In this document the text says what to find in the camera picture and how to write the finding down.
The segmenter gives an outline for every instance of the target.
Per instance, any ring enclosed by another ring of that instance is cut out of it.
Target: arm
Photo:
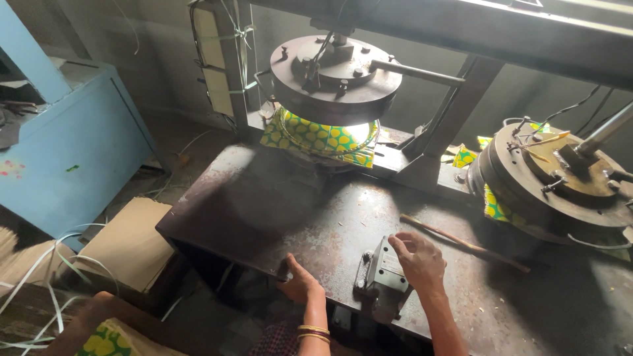
[[[404,276],[418,293],[429,320],[433,351],[437,356],[467,356],[468,348],[453,319],[444,291],[446,261],[442,251],[417,232],[389,237],[398,254]]]
[[[294,259],[291,253],[285,258],[292,279],[277,283],[288,298],[306,305],[303,324],[327,329],[325,290],[321,284]],[[298,356],[330,356],[330,345],[320,338],[301,338]]]

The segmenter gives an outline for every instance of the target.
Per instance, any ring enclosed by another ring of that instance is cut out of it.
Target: gold bangle
[[[328,329],[323,329],[321,327],[312,326],[312,325],[299,325],[299,327],[297,327],[297,330],[314,330],[314,331],[322,331],[324,333],[330,334],[330,331]]]
[[[327,342],[327,344],[330,344],[330,340],[328,340],[328,338],[326,338],[325,336],[321,336],[321,335],[317,335],[317,334],[301,334],[299,336],[297,336],[297,341],[301,342],[301,338],[304,338],[305,336],[312,336],[315,338],[320,338],[321,340]]]

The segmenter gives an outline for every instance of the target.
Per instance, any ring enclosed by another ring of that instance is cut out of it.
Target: steel table
[[[533,267],[524,274],[428,235],[448,261],[444,285],[472,355],[615,355],[614,347],[633,342],[630,262],[544,243],[487,220],[475,203],[367,175],[322,183],[280,149],[229,146],[156,228],[196,268],[212,253],[281,277],[292,252],[330,301],[365,313],[352,288],[361,255],[384,235],[412,230],[399,221],[408,213]],[[401,314],[394,326],[430,338],[416,293]]]

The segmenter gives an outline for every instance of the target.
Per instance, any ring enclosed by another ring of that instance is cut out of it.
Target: blue metal cabinet
[[[0,204],[54,238],[91,223],[153,153],[166,168],[114,67],[60,70],[72,91],[24,117],[20,142],[0,152]]]

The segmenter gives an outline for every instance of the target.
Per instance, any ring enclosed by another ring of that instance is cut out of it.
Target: blue machine
[[[19,143],[0,150],[0,205],[60,238],[93,222],[151,155],[170,173],[113,66],[67,61],[57,69],[5,0],[0,34],[1,59],[46,102],[20,119]]]

